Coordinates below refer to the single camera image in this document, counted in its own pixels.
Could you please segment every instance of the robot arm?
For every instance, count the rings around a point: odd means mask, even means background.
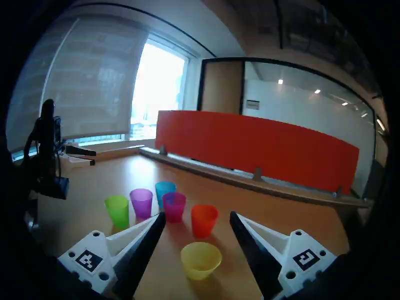
[[[95,292],[132,299],[165,224],[160,212],[109,237],[92,231],[58,261]]]
[[[312,284],[336,256],[303,230],[274,231],[234,211],[230,225],[264,299],[280,300]]]

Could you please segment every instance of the plastic cup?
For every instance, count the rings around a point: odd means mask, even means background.
[[[129,226],[128,199],[124,196],[111,196],[105,199],[105,208],[115,227]]]
[[[147,219],[152,215],[153,193],[150,190],[137,188],[129,196],[137,218]]]
[[[198,241],[186,245],[180,259],[187,277],[203,280],[220,265],[222,254],[214,245]]]
[[[197,238],[211,234],[218,219],[218,210],[212,205],[195,205],[191,209],[191,229]]]
[[[180,192],[168,192],[162,196],[164,204],[165,218],[167,222],[177,223],[182,221],[184,213],[186,196]]]
[[[163,196],[166,193],[175,192],[177,187],[169,181],[162,181],[155,184],[155,192],[157,194],[157,202],[160,208],[163,208]]]

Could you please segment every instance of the purple cup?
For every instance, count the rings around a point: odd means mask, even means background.
[[[167,192],[162,196],[165,218],[170,223],[182,221],[184,213],[186,196],[180,192]]]
[[[137,218],[147,219],[152,215],[153,193],[150,190],[137,188],[129,196]]]

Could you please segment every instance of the window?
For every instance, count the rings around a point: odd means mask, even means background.
[[[182,109],[189,59],[147,40],[137,70],[130,118],[130,140],[155,139],[159,111]]]

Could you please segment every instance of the ceiling light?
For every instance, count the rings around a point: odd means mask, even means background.
[[[385,131],[386,128],[385,128],[384,124],[382,123],[382,121],[380,119],[376,119],[376,121],[378,122],[380,128],[382,128],[382,130]]]

